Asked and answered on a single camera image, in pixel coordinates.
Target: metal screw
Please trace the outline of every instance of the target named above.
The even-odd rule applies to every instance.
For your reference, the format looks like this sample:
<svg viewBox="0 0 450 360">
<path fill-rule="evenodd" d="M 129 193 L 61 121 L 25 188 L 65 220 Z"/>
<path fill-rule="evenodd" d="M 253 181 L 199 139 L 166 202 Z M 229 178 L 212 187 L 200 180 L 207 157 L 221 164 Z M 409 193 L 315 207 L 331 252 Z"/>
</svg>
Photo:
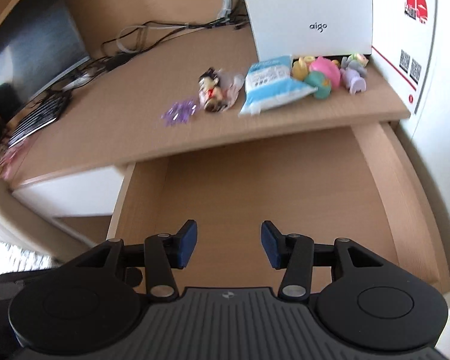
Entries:
<svg viewBox="0 0 450 360">
<path fill-rule="evenodd" d="M 157 298 L 168 298 L 174 294 L 175 290 L 171 286 L 159 285 L 152 287 L 150 293 Z"/>
<path fill-rule="evenodd" d="M 282 293 L 291 298 L 300 298 L 307 293 L 307 290 L 302 286 L 297 286 L 295 284 L 291 284 L 289 286 L 285 286 L 282 289 Z"/>
</svg>

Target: purple hair clip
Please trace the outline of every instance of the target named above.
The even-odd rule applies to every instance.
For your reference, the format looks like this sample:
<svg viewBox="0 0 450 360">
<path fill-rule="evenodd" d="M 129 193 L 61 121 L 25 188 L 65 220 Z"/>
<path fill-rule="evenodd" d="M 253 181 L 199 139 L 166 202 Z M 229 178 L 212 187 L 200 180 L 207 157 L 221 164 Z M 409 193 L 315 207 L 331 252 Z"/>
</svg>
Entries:
<svg viewBox="0 0 450 360">
<path fill-rule="evenodd" d="M 187 100 L 178 102 L 162 115 L 166 126 L 173 126 L 178 123 L 187 123 L 190 117 L 198 109 L 198 98 L 190 97 Z"/>
</svg>

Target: red line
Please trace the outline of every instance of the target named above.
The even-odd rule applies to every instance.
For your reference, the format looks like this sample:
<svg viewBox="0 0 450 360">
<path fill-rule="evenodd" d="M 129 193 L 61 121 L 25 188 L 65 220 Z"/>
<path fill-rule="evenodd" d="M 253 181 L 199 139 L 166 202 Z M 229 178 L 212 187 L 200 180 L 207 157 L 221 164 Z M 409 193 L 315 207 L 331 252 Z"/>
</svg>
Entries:
<svg viewBox="0 0 450 360">
<path fill-rule="evenodd" d="M 413 88 L 413 90 L 416 92 L 416 87 L 415 87 L 415 85 L 412 84 L 412 83 L 410 82 L 410 80 L 409 80 L 409 79 L 408 79 L 408 78 L 407 78 L 400 70 L 398 70 L 398 69 L 395 67 L 395 65 L 394 65 L 393 63 L 391 63 L 387 58 L 385 58 L 385 56 L 384 56 L 380 51 L 378 51 L 375 47 L 372 46 L 372 49 L 375 50 L 376 52 L 378 52 L 378 54 L 379 54 L 385 61 L 387 61 L 388 64 L 389 64 L 391 67 L 393 67 L 393 68 L 397 71 L 397 73 L 400 74 L 400 75 L 405 79 L 405 81 L 406 81 L 407 83 L 409 83 L 410 86 Z"/>
</svg>

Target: blue and white package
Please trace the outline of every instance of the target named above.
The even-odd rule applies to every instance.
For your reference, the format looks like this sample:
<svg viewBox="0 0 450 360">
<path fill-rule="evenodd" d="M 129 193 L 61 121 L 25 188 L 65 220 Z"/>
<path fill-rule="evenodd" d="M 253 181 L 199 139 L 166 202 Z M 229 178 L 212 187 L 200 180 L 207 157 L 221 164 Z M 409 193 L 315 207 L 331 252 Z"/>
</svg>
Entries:
<svg viewBox="0 0 450 360">
<path fill-rule="evenodd" d="M 245 78 L 247 99 L 240 115 L 259 114 L 317 91 L 317 88 L 293 79 L 291 71 L 292 57 L 289 55 L 253 64 Z"/>
</svg>

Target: gray ribbed panel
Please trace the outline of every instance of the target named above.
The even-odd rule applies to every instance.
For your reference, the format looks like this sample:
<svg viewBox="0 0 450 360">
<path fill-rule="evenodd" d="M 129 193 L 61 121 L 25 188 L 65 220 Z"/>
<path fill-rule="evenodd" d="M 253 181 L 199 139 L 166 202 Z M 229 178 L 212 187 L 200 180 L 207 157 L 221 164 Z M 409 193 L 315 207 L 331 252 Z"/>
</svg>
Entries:
<svg viewBox="0 0 450 360">
<path fill-rule="evenodd" d="M 17 360 L 60 360 L 30 350 Z M 378 356 L 324 333 L 308 309 L 275 299 L 267 288 L 191 288 L 172 304 L 152 306 L 128 337 L 74 360 L 443 360 L 432 349 Z"/>
</svg>

